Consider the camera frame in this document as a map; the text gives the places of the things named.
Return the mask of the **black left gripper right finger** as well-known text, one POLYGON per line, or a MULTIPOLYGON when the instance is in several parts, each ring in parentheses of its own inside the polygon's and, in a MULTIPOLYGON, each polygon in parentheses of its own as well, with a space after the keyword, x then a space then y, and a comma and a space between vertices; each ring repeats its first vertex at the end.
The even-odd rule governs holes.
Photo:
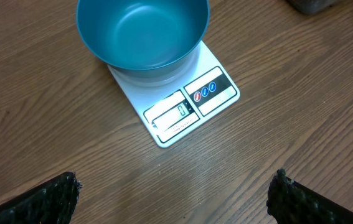
POLYGON ((268 189, 267 213, 278 224, 353 224, 353 212, 286 176, 279 169, 268 189))

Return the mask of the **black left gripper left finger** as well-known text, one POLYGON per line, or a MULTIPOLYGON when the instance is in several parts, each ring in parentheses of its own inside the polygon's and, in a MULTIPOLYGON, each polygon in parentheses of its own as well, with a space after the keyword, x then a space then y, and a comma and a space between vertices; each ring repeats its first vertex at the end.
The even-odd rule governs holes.
POLYGON ((64 172, 0 205, 0 224, 69 224, 82 183, 64 172))

